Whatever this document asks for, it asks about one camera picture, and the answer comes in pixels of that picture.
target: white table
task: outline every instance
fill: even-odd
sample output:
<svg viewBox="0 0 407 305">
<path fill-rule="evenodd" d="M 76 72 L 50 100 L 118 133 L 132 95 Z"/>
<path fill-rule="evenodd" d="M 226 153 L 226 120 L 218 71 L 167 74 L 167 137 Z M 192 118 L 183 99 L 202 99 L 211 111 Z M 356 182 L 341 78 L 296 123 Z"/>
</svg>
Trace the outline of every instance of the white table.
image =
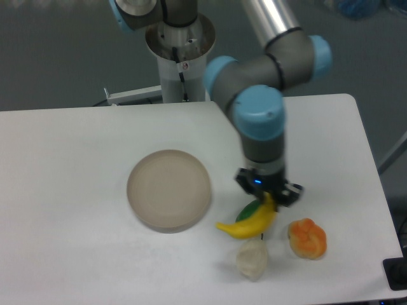
<svg viewBox="0 0 407 305">
<path fill-rule="evenodd" d="M 382 260 L 401 251 L 354 99 L 287 98 L 288 177 L 305 186 L 265 239 L 266 273 L 240 276 L 243 241 L 218 231 L 251 201 L 233 180 L 239 139 L 212 102 L 0 113 L 0 304 L 320 304 L 404 297 Z M 143 226 L 127 201 L 134 165 L 180 149 L 207 168 L 205 217 L 187 231 Z M 297 258 L 287 225 L 328 236 Z"/>
</svg>

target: toy orange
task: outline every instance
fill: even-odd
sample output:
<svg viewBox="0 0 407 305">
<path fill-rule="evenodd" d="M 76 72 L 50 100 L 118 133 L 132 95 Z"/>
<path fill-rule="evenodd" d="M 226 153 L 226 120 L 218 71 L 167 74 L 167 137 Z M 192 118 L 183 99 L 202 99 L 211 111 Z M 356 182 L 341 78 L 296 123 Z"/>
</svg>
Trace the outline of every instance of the toy orange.
<svg viewBox="0 0 407 305">
<path fill-rule="evenodd" d="M 290 246 L 294 253 L 305 259 L 317 259 L 326 251 L 325 231 L 312 219 L 304 218 L 288 227 Z"/>
</svg>

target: blue joint cap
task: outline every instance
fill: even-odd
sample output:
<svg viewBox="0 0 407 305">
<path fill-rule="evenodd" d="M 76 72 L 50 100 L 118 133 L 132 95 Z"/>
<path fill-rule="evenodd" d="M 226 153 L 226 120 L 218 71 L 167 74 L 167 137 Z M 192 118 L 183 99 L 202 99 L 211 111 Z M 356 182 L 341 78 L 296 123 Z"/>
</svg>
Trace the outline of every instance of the blue joint cap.
<svg viewBox="0 0 407 305">
<path fill-rule="evenodd" d="M 110 3 L 110 7 L 112 7 L 114 17 L 116 18 L 117 23 L 120 26 L 120 29 L 124 33 L 133 33 L 133 30 L 130 27 L 128 27 L 128 25 L 124 21 L 123 17 L 120 15 L 119 9 L 117 8 L 116 3 L 114 2 L 114 0 L 109 0 L 109 3 Z"/>
<path fill-rule="evenodd" d="M 314 45 L 314 73 L 312 80 L 325 76 L 332 68 L 332 52 L 329 43 L 320 36 L 309 36 Z"/>
<path fill-rule="evenodd" d="M 234 102 L 237 130 L 253 140 L 267 141 L 284 132 L 286 114 L 281 92 L 265 85 L 249 87 Z"/>
<path fill-rule="evenodd" d="M 223 68 L 231 62 L 237 62 L 237 60 L 230 56 L 220 56 L 212 60 L 206 67 L 205 75 L 203 76 L 203 84 L 210 96 L 212 96 L 217 76 Z"/>
</svg>

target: beige plate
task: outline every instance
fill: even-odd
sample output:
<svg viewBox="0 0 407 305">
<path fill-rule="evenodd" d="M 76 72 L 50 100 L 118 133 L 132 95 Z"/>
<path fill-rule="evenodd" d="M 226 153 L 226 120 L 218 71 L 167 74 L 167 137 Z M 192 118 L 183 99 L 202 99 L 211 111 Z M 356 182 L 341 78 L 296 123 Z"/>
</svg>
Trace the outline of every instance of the beige plate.
<svg viewBox="0 0 407 305">
<path fill-rule="evenodd" d="M 210 203 L 205 167 L 182 151 L 158 151 L 133 169 L 127 196 L 136 215 L 159 231 L 182 231 L 196 223 Z"/>
</svg>

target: yellow banana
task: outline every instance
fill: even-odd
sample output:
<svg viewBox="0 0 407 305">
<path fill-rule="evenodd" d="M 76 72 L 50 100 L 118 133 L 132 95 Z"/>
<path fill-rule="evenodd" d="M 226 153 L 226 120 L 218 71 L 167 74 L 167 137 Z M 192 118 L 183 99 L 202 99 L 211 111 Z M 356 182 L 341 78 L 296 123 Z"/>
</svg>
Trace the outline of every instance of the yellow banana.
<svg viewBox="0 0 407 305">
<path fill-rule="evenodd" d="M 249 218 L 235 222 L 234 224 L 222 224 L 218 222 L 216 227 L 228 233 L 233 238 L 244 240 L 265 232 L 273 223 L 276 216 L 275 202 L 269 193 L 265 193 L 264 202 Z"/>
</svg>

